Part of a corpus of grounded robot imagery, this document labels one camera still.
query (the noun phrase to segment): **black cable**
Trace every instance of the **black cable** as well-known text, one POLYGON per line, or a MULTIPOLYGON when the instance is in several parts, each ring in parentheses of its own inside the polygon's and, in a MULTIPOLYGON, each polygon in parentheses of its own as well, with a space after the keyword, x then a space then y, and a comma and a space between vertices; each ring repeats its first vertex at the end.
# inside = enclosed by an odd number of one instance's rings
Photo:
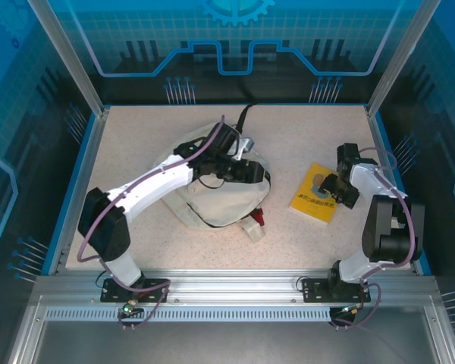
POLYGON ((237 121, 236 124, 236 130, 239 132, 239 134, 243 133, 243 126, 244 126, 244 121, 246 120, 246 114, 248 113, 248 109, 251 106, 254 106, 255 104, 249 104, 247 107, 244 108, 244 110, 241 112, 240 118, 237 121))
POLYGON ((226 181, 226 180, 222 180, 221 186, 212 187, 212 186, 208 186, 207 184, 205 184, 204 182, 202 182, 202 180, 200 179, 200 177, 198 178, 198 180, 199 180, 200 184, 202 184, 205 188, 209 188, 210 190, 217 190, 218 188, 223 187, 223 186, 224 186, 224 182, 226 181))
POLYGON ((298 282, 300 282, 300 279, 302 279, 302 278, 309 279, 306 275, 303 275, 302 277, 299 277, 299 278, 297 279, 297 282, 295 283, 295 288, 296 288, 299 292, 304 293, 305 291, 304 291, 303 289, 299 289, 299 288, 298 288, 298 282))
POLYGON ((197 138, 197 139, 194 139, 194 140, 189 141, 189 143, 195 144, 195 143, 197 143, 197 142, 204 141, 204 140, 206 140, 206 139, 207 139, 207 138, 206 138, 205 136, 201 136, 201 137, 199 137, 199 138, 197 138))
POLYGON ((94 284, 98 287, 98 288, 102 288, 102 286, 100 286, 98 284, 98 281, 99 279, 104 275, 104 273, 106 273, 106 271, 102 271, 101 273, 99 273, 98 277, 96 277, 96 280, 94 281, 94 284))

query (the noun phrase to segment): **enclosure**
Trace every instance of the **enclosure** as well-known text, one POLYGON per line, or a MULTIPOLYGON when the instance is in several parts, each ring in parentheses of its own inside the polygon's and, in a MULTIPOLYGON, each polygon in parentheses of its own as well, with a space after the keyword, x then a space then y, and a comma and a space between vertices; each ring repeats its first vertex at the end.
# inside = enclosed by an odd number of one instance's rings
POLYGON ((125 358, 455 362, 455 0, 0 2, 0 362, 125 358), (252 104, 266 236, 195 231, 155 202, 131 250, 171 286, 123 333, 122 305, 100 302, 101 265, 77 261, 86 193, 252 104), (347 304, 304 303, 297 280, 360 247, 370 201, 326 226, 289 208, 343 143, 391 151, 386 178, 425 205, 421 258, 370 278, 381 307, 348 333, 328 324, 347 304))

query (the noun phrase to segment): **gear graphic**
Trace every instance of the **gear graphic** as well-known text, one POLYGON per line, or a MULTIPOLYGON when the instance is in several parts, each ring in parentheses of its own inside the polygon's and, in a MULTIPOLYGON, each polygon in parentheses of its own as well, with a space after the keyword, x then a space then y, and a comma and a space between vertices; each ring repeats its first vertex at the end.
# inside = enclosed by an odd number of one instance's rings
POLYGON ((0 0, 0 23, 14 37, 18 37, 29 21, 25 0, 0 0))
POLYGON ((204 15, 211 15, 213 21, 220 20, 222 25, 239 23, 248 25, 250 20, 258 21, 260 14, 268 13, 268 6, 275 0, 202 0, 204 15))

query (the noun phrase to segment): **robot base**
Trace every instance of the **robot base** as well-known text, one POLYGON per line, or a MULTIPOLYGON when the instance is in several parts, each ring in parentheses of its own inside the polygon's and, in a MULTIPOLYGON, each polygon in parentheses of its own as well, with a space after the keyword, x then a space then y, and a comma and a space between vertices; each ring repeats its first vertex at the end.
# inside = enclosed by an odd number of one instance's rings
POLYGON ((340 279, 339 263, 328 270, 327 278, 302 280, 303 302, 305 303, 366 303, 371 302, 369 291, 357 283, 346 283, 340 279))
MULTIPOLYGON (((162 284, 168 282, 168 279, 145 279, 143 281, 142 287, 135 288, 148 288, 156 286, 157 284, 162 284)), ((125 290, 124 288, 118 286, 118 284, 113 281, 113 279, 105 279, 103 282, 103 289, 99 300, 104 303, 125 303, 132 299, 137 299, 139 303, 157 303, 162 295, 162 289, 153 290, 147 294, 138 294, 125 290)), ((167 295, 163 298, 162 302, 167 302, 167 295)))

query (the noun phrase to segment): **red object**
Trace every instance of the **red object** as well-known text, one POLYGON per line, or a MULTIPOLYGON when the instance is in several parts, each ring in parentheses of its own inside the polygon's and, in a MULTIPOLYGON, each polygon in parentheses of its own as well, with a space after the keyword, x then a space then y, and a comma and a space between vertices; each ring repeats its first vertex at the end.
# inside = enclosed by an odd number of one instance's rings
POLYGON ((256 220, 260 226, 265 226, 265 220, 263 220, 263 209, 254 209, 251 212, 251 217, 256 220))

